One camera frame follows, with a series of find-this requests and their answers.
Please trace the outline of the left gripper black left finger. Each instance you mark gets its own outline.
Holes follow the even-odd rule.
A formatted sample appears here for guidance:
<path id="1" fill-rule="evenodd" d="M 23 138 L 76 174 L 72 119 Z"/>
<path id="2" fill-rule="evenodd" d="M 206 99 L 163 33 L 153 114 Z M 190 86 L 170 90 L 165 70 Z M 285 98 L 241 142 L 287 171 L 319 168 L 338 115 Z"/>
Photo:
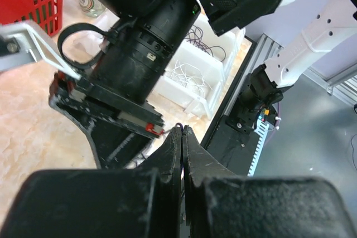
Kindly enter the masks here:
<path id="1" fill-rule="evenodd" d="M 178 237 L 181 203 L 182 128 L 133 170 L 131 237 Z"/>

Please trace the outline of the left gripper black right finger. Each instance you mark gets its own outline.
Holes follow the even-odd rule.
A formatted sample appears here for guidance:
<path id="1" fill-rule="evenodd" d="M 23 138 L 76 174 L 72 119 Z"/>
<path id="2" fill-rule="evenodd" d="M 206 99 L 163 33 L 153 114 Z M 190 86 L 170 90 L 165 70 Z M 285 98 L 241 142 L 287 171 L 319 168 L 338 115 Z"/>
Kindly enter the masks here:
<path id="1" fill-rule="evenodd" d="M 188 125 L 182 134 L 182 156 L 190 236 L 223 237 L 228 232 L 226 220 L 235 213 L 235 188 L 228 180 L 237 176 L 200 145 Z"/>

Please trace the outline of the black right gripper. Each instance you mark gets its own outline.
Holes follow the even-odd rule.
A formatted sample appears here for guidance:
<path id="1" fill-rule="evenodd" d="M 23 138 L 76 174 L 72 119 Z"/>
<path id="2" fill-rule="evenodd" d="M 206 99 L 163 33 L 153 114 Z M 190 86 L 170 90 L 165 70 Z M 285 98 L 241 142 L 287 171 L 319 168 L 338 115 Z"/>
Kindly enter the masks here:
<path id="1" fill-rule="evenodd" d="M 86 136 L 99 169 L 121 169 L 163 135 L 162 115 L 147 101 L 138 104 L 87 78 L 54 74 L 49 106 Z"/>

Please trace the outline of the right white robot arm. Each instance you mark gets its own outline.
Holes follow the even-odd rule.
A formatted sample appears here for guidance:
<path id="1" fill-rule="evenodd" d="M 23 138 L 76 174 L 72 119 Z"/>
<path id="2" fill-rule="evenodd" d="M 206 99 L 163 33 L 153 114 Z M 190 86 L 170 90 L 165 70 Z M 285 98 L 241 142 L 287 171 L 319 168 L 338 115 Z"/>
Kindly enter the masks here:
<path id="1" fill-rule="evenodd" d="M 93 31 L 104 37 L 104 48 L 86 63 L 64 58 L 79 77 L 57 72 L 49 104 L 82 130 L 98 168 L 117 169 L 162 135 L 161 114 L 147 97 L 201 11 L 221 36 L 294 0 L 100 1 L 119 21 L 108 31 L 76 23 L 60 33 L 59 47 L 76 32 Z M 354 34 L 356 0 L 330 0 L 292 43 L 249 74 L 227 119 L 238 144 L 250 139 L 264 108 L 282 100 L 307 68 Z"/>

